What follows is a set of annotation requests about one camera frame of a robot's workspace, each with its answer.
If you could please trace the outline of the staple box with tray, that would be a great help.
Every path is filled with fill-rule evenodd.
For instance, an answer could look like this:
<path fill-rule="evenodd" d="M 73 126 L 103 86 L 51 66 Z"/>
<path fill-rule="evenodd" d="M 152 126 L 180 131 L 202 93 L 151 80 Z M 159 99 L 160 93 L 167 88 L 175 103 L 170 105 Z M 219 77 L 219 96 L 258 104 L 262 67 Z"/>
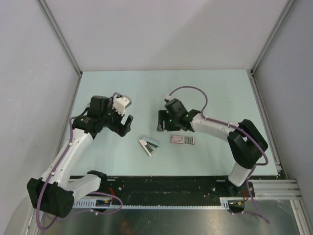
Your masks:
<path fill-rule="evenodd" d="M 171 139 L 170 139 L 170 143 L 194 145 L 195 144 L 195 138 L 194 137 L 172 135 Z"/>

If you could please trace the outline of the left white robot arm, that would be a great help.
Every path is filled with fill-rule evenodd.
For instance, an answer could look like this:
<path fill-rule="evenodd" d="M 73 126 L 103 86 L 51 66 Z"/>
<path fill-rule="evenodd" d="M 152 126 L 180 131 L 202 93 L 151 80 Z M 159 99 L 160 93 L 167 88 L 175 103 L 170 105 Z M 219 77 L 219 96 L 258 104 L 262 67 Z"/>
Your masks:
<path fill-rule="evenodd" d="M 65 218 L 81 198 L 107 192 L 105 173 L 91 170 L 73 183 L 69 179 L 84 151 L 104 128 L 120 137 L 130 132 L 133 116 L 128 116 L 125 123 L 122 119 L 131 103 L 129 97 L 119 93 L 111 97 L 94 95 L 82 114 L 70 119 L 70 136 L 53 163 L 40 178 L 31 178 L 27 183 L 33 208 Z"/>

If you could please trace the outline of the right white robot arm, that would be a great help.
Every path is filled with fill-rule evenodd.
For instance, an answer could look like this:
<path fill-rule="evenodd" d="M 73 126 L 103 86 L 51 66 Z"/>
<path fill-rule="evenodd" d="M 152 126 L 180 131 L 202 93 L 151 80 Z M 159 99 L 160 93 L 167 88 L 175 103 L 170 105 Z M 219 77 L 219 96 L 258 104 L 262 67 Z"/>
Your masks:
<path fill-rule="evenodd" d="M 166 100 L 164 107 L 158 111 L 157 131 L 199 132 L 229 144 L 235 164 L 224 187 L 230 196 L 238 196 L 243 191 L 243 184 L 257 166 L 268 164 L 268 143 L 249 119 L 232 123 L 209 118 L 203 111 L 188 111 L 176 98 Z"/>

